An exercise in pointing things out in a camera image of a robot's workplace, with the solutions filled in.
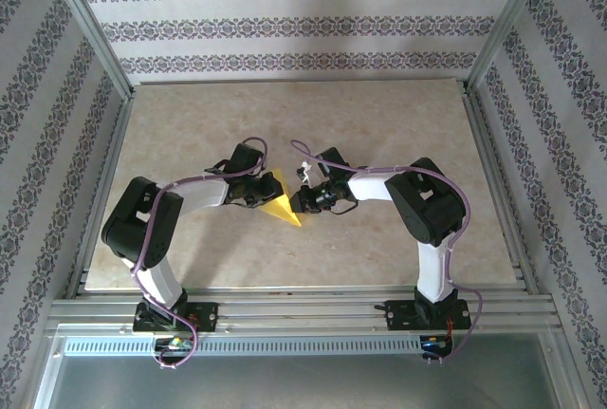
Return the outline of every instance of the purple wire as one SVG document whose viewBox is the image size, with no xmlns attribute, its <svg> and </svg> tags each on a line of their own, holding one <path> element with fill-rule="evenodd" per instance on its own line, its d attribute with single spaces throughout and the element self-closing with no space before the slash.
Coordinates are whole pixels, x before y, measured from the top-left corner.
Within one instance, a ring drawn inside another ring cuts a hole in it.
<svg viewBox="0 0 607 409">
<path fill-rule="evenodd" d="M 483 295 L 481 295 L 481 292 L 478 289 L 459 286 L 459 285 L 453 283 L 453 281 L 451 280 L 451 251 L 452 251 L 452 248 L 453 248 L 453 245 L 455 244 L 455 242 L 466 231 L 466 229 L 468 228 L 468 225 L 470 223 L 470 215 L 471 215 L 470 202 L 469 202 L 468 198 L 466 197 L 466 194 L 464 194 L 464 191 L 462 191 L 462 189 L 459 186 L 457 186 L 457 184 L 455 184 L 453 181 L 451 181 L 447 177 L 445 177 L 441 174 L 438 174 L 436 172 L 433 172 L 432 170 L 422 169 L 421 167 L 412 167 L 409 165 L 403 165 L 403 166 L 396 166 L 396 167 L 381 167 L 381 168 L 367 167 L 367 168 L 362 169 L 362 168 L 350 167 L 349 165 L 338 164 L 335 162 L 329 162 L 322 158 L 317 158 L 312 155 L 310 148 L 305 143 L 303 143 L 301 140 L 293 139 L 291 141 L 291 146 L 293 148 L 295 148 L 297 151 L 299 151 L 300 153 L 302 153 L 303 155 L 305 155 L 308 158 L 308 161 L 315 160 L 316 162 L 319 162 L 324 165 L 329 165 L 329 166 L 335 167 L 337 169 L 348 170 L 350 172 L 356 172 L 358 174 L 390 174 L 390 173 L 403 173 L 403 172 L 417 172 L 419 174 L 428 175 L 429 177 L 434 177 L 434 178 L 439 179 L 440 181 L 443 181 L 444 183 L 448 184 L 460 196 L 460 198 L 464 202 L 464 209 L 466 211 L 466 216 L 464 217 L 464 222 L 462 223 L 462 227 L 460 228 L 460 230 L 457 231 L 455 233 L 455 235 L 447 243 L 447 251 L 445 252 L 445 276 L 447 277 L 447 281 L 449 283 L 451 283 L 451 285 L 454 288 L 457 288 L 458 290 L 462 290 L 464 292 L 471 292 L 474 295 L 476 295 L 476 297 L 478 298 L 478 308 L 476 310 L 474 319 L 472 320 L 472 323 L 470 324 L 470 328 L 468 329 L 468 331 L 466 332 L 466 335 L 464 336 L 464 339 L 455 348 L 455 350 L 453 350 L 450 353 L 449 356 L 447 356 L 443 359 L 443 363 L 446 363 L 449 360 L 451 360 L 451 358 L 453 358 L 455 355 L 457 355 L 462 350 L 464 345 L 466 345 L 466 343 L 468 342 L 468 339 L 469 339 L 470 335 L 472 334 L 472 330 L 478 324 L 478 320 L 481 317 L 481 312 L 483 311 Z"/>
<path fill-rule="evenodd" d="M 263 169 L 264 164 L 266 163 L 266 158 L 267 158 L 267 143 L 265 140 L 263 140 L 260 137 L 249 137 L 247 139 L 244 139 L 243 143 L 247 143 L 248 141 L 252 141 L 252 140 L 261 142 L 261 144 L 264 146 L 264 153 L 257 161 L 257 164 L 255 164 L 250 169 L 243 170 L 242 172 L 238 172 L 235 174 L 199 175 L 197 177 L 181 178 L 178 181 L 174 181 L 173 183 L 170 183 L 170 184 L 166 185 L 165 187 L 163 187 L 162 189 L 160 189 L 160 191 L 156 195 L 156 198 L 154 199 L 154 203 L 152 204 L 152 209 L 150 210 L 150 217 L 148 218 L 148 224 L 147 224 L 147 228 L 145 230 L 145 237 L 143 238 L 143 245 L 141 246 L 141 251 L 139 252 L 139 257 L 137 259 L 137 262 L 131 269 L 131 277 L 135 281 L 135 284 L 137 284 L 138 287 L 141 289 L 143 296 L 145 298 L 147 298 L 152 305 L 154 305 L 155 307 L 157 307 L 158 309 L 160 309 L 167 315 L 173 317 L 174 319 L 178 320 L 179 322 L 181 322 L 182 324 L 187 326 L 192 331 L 192 334 L 193 334 L 192 348 L 190 349 L 188 354 L 180 361 L 178 361 L 176 363 L 168 364 L 162 360 L 162 354 L 160 354 L 160 357 L 157 361 L 160 363 L 160 366 L 162 366 L 162 367 L 168 367 L 168 368 L 175 369 L 178 366 L 185 363 L 187 360 L 189 360 L 198 347 L 198 332 L 196 331 L 196 327 L 190 321 L 179 316 L 178 314 L 175 314 L 170 309 L 168 309 L 167 307 L 162 305 L 158 300 L 156 300 L 152 296 L 152 294 L 150 292 L 148 292 L 146 290 L 146 288 L 141 284 L 141 281 L 139 281 L 139 278 L 138 278 L 138 273 L 141 270 L 141 267 L 143 266 L 143 261 L 145 260 L 145 254 L 147 253 L 147 251 L 150 247 L 150 240 L 152 239 L 152 230 L 154 229 L 154 223 L 156 222 L 156 213 L 158 211 L 158 204 L 160 203 L 160 199 L 162 198 L 163 195 L 170 192 L 172 189 L 174 189 L 175 187 L 177 187 L 179 185 L 197 183 L 197 182 L 208 181 L 208 180 L 212 180 L 212 179 L 242 177 L 244 175 L 250 174 L 251 172 L 254 172 L 257 169 L 260 169 L 260 168 Z"/>
</svg>

